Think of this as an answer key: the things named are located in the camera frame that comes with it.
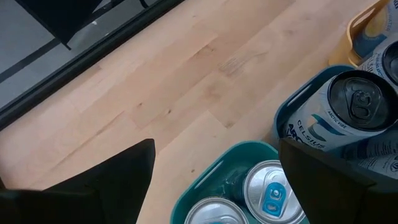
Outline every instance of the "plastic bin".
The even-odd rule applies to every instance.
[[[180,196],[170,217],[171,224],[183,224],[189,210],[203,198],[218,196],[238,204],[250,224],[259,223],[245,208],[241,189],[246,173],[261,161],[278,159],[278,152],[260,141],[245,141],[231,147],[207,168]]]
[[[356,15],[347,25],[345,34],[329,57],[329,65],[349,64],[357,67],[361,58],[353,49],[353,38],[356,37],[368,24],[368,22],[389,2],[379,0],[367,9]]]
[[[281,104],[274,117],[272,133],[274,141],[283,136],[283,125],[297,109],[303,105],[325,82],[342,72],[353,70],[350,65],[332,65],[320,71],[306,84],[302,85],[292,96]]]

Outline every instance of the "celsius logo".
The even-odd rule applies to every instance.
[[[312,117],[315,119],[315,123],[313,123],[311,126],[308,127],[308,131],[311,133],[311,135],[316,138],[319,141],[326,141],[322,136],[320,136],[318,133],[315,132],[315,126],[318,124],[321,127],[325,128],[327,131],[329,131],[332,134],[338,135],[338,136],[344,136],[344,134],[341,134],[338,132],[335,128],[330,126],[323,118],[316,114],[312,114]]]
[[[393,162],[390,166],[390,170],[393,172],[397,172],[398,171],[398,162]]]

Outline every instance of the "silver can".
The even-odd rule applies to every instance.
[[[390,0],[353,40],[354,51],[364,58],[398,31],[398,0]]]
[[[185,219],[184,224],[249,224],[243,211],[225,198],[210,197],[196,203]]]
[[[357,164],[360,167],[386,175],[393,179],[398,179],[398,154],[350,161],[350,163]]]
[[[305,214],[279,161],[255,165],[245,178],[244,201],[261,223],[300,223]]]
[[[382,43],[360,66],[359,70],[374,73],[385,79],[398,91],[398,34],[393,43],[389,39]]]
[[[343,72],[327,81],[286,122],[284,136],[322,151],[370,138],[392,126],[395,90],[366,71]]]
[[[349,144],[343,149],[343,157],[347,160],[367,159],[395,153],[398,153],[398,129]]]

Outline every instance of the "black frame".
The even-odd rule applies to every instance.
[[[158,0],[41,82],[0,108],[0,130],[44,101],[183,0]]]

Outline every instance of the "blue pull tab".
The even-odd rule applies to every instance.
[[[282,184],[278,182],[269,184],[266,189],[264,203],[262,204],[262,211],[280,217],[285,199],[286,189]]]

